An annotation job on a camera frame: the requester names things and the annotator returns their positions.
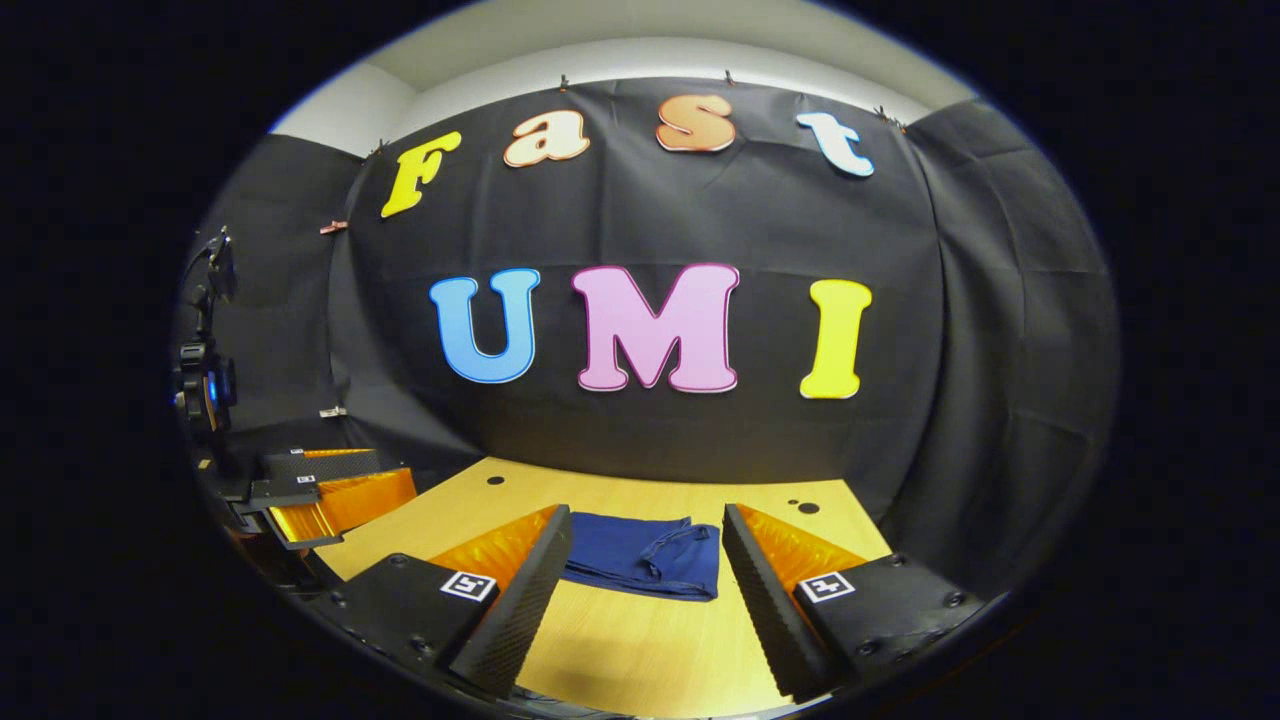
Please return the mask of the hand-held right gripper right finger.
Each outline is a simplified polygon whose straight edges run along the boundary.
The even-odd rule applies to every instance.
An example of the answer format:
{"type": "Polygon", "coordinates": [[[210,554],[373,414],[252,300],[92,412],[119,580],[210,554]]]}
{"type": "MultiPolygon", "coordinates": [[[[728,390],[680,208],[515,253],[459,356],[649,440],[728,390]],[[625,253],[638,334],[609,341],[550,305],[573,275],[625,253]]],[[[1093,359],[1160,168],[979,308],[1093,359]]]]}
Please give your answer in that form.
{"type": "Polygon", "coordinates": [[[910,555],[864,559],[745,503],[722,542],[781,694],[869,691],[913,670],[987,606],[910,555]]]}

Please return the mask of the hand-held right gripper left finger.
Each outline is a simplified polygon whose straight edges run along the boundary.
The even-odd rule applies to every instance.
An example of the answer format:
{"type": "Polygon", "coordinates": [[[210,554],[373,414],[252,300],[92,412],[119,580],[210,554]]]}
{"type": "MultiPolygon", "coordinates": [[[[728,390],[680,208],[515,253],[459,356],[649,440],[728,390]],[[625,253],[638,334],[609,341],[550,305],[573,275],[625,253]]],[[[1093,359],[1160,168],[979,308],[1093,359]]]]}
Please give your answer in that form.
{"type": "Polygon", "coordinates": [[[547,506],[421,560],[388,553],[308,600],[323,625],[429,685],[483,700],[515,688],[573,544],[547,506]]]}

